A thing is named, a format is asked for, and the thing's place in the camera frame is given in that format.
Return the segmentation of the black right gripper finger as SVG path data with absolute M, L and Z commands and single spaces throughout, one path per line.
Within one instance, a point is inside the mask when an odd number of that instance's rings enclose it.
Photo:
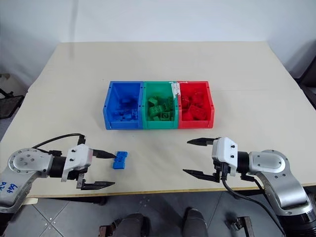
M 219 172 L 213 173 L 213 175 L 204 174 L 202 171 L 183 169 L 184 172 L 198 178 L 201 180 L 211 181 L 211 182 L 220 182 L 220 174 Z
M 188 144 L 197 145 L 197 146 L 208 146 L 213 145 L 214 138 L 197 138 L 187 141 Z

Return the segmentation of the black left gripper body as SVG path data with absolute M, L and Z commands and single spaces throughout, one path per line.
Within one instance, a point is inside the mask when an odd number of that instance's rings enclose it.
M 76 180 L 77 189 L 86 183 L 84 174 L 91 166 L 93 157 L 92 149 L 70 149 L 66 158 L 67 180 Z

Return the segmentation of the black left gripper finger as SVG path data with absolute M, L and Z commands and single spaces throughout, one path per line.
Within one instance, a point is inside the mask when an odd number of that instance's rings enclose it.
M 109 181 L 95 181 L 94 183 L 83 183 L 81 186 L 81 190 L 88 191 L 88 190 L 100 190 L 103 188 L 107 188 L 109 186 L 114 185 L 115 182 Z
M 103 159 L 114 159 L 116 158 L 116 155 L 103 150 L 95 150 L 95 157 Z

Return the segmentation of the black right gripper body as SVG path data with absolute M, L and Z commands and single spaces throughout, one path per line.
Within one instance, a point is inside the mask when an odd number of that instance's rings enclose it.
M 215 173 L 213 173 L 213 182 L 220 183 L 227 180 L 228 175 L 231 173 L 231 166 L 226 162 L 215 160 L 213 162 Z

